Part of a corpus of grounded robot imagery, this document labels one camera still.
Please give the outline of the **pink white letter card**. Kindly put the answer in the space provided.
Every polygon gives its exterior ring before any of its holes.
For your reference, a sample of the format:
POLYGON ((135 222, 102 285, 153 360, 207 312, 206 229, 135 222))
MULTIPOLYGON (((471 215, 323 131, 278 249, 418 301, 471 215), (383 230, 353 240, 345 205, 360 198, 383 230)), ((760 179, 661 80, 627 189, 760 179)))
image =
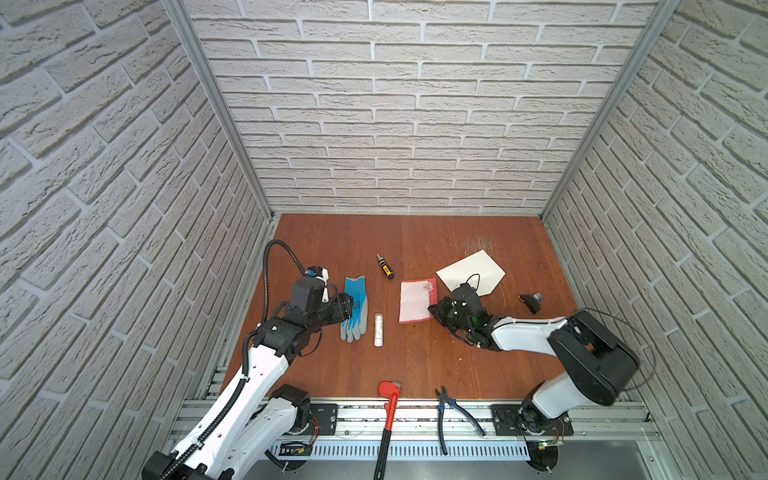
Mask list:
POLYGON ((403 281, 400 290, 399 323, 408 324, 427 321, 431 318, 429 307, 437 300, 435 278, 417 281, 403 281))

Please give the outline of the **cream envelope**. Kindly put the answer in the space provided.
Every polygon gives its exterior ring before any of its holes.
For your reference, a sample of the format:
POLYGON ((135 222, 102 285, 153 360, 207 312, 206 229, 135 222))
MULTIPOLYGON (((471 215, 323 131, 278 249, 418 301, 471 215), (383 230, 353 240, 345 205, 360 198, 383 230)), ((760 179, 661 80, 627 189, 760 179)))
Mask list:
POLYGON ((505 276, 504 270, 485 250, 446 266, 436 274, 450 291, 467 283, 479 296, 490 295, 505 276))

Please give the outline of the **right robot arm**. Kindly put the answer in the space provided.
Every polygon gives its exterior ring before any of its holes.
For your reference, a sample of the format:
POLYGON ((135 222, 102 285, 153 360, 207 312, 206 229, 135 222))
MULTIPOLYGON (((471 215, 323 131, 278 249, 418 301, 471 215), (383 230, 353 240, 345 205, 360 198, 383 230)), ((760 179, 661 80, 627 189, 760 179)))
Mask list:
POLYGON ((463 283, 428 311, 471 347, 539 353, 560 362, 564 372, 538 385, 516 412, 516 427, 528 435, 564 433, 565 414, 573 408, 613 405, 640 367, 637 354, 584 309, 547 320, 498 317, 463 283))

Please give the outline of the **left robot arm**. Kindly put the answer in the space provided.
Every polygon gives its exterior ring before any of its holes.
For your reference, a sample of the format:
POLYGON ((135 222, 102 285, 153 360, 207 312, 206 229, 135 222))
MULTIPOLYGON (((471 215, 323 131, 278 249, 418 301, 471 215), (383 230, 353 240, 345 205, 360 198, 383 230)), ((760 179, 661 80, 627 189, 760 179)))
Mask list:
POLYGON ((320 277, 297 280, 285 307, 247 337, 239 375, 171 453, 153 453, 143 479, 240 479, 281 436, 309 428, 307 392, 287 384, 270 391, 313 334, 351 318, 353 298, 324 301, 326 291, 320 277))

